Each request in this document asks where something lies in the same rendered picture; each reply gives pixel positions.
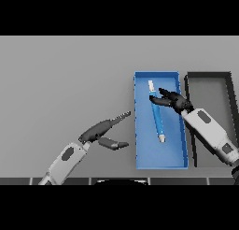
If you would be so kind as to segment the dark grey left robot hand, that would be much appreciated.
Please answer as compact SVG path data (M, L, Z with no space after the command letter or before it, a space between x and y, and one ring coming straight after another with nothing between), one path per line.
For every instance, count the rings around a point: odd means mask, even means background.
M78 140L85 145L87 142L93 143L97 141L99 145L108 148L112 151L116 151L125 147L128 147L127 142L118 142L112 140L108 137L105 137L105 133L110 130L114 125L121 122L126 117L130 116L131 112L127 111L114 119L108 119L101 122L98 122L94 126L90 127L83 134L81 134Z

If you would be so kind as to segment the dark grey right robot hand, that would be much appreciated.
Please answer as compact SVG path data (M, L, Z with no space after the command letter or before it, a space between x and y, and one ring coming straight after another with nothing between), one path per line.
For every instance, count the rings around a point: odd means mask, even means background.
M159 92L162 95L162 98L154 96L152 93L149 95L149 100L153 104L172 108L177 114L181 114L182 111L191 113L194 110L191 101L186 99L180 93L169 92L163 88L160 88Z

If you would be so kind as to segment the blue pipe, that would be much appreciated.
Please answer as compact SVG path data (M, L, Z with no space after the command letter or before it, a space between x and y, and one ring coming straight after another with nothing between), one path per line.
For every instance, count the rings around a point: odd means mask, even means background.
M154 88L154 84L152 80L148 81L148 88L149 88L149 94L152 95L153 97L157 96L157 93ZM162 117L161 117L161 112L160 108L158 105L152 103L152 112L153 112L153 117L156 125L156 131L157 131L157 136L158 139L161 143L164 143L166 141L165 133L164 133L164 127L162 124Z

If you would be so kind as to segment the dark grey bin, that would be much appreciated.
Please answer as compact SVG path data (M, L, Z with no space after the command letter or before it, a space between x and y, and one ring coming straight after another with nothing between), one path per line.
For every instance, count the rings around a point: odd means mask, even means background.
M230 72L189 72L185 76L185 91L194 108L205 109L239 147L239 111ZM190 130L194 165L225 166Z

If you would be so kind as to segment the blue bin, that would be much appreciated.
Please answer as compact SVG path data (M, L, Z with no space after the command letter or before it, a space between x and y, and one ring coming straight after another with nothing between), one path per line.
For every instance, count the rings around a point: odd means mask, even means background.
M185 125L172 108L160 107L165 142L158 139L148 82L159 88L181 93L177 71L134 72L134 133L137 169L187 169L189 166Z

